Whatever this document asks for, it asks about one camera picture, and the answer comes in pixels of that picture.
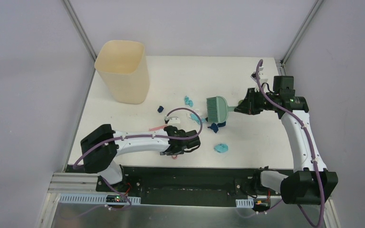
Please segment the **pink plastic dustpan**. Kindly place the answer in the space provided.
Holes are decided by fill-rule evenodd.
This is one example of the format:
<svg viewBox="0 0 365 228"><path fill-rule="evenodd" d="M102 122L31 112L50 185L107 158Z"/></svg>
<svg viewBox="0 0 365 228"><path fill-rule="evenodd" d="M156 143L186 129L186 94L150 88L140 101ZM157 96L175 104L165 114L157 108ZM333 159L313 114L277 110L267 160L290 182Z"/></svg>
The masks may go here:
<svg viewBox="0 0 365 228"><path fill-rule="evenodd" d="M151 132L151 131L158 131L158 130L160 130L160 129L163 129L163 128L165 128L165 127L167 127L168 126L168 124L164 124L164 125L161 125L161 126L158 126L158 127L155 127L155 128L150 128L149 129L149 131ZM171 156L171 158L173 159L173 160L176 160L177 159L177 157L178 157L178 155L177 154L169 154L170 156Z"/></svg>

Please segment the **green hand brush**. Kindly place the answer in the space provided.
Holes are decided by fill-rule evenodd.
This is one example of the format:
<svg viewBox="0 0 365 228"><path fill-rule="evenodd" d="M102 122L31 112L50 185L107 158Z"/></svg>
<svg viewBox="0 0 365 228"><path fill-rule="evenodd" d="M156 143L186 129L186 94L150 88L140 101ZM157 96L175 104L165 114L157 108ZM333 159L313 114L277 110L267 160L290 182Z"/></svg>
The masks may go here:
<svg viewBox="0 0 365 228"><path fill-rule="evenodd" d="M234 112L236 106L228 105L226 99L222 96L206 98L207 121L209 123L226 122L230 112Z"/></svg>

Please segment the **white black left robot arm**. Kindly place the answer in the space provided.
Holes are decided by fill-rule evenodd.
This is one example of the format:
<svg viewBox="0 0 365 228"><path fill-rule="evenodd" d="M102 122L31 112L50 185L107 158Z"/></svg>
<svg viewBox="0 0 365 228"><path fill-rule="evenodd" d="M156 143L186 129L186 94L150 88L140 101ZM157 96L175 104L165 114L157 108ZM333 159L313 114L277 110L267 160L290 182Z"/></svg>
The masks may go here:
<svg viewBox="0 0 365 228"><path fill-rule="evenodd" d="M100 175L109 188L121 192L126 186L126 179L121 165L114 161L116 156L134 152L176 156L195 151L201 142L196 130L186 132L172 125L151 132L127 133L103 124L84 137L80 145L82 156L77 159L74 168L83 161L85 173Z"/></svg>

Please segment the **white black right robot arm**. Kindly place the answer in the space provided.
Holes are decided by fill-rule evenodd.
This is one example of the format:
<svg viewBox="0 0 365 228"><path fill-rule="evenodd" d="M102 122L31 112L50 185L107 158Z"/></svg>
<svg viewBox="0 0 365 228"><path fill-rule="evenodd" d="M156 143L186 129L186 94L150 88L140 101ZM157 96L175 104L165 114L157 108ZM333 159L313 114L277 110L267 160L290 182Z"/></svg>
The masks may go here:
<svg viewBox="0 0 365 228"><path fill-rule="evenodd" d="M261 195L269 189L281 195L286 204L322 205L336 185L336 172L329 171L318 152L310 127L307 101L296 96L293 76L275 76L273 91L265 92L265 83L252 74L256 88L249 88L235 112L257 115L274 111L288 136L293 157L293 173L286 176L268 167L260 168L250 181L252 192Z"/></svg>

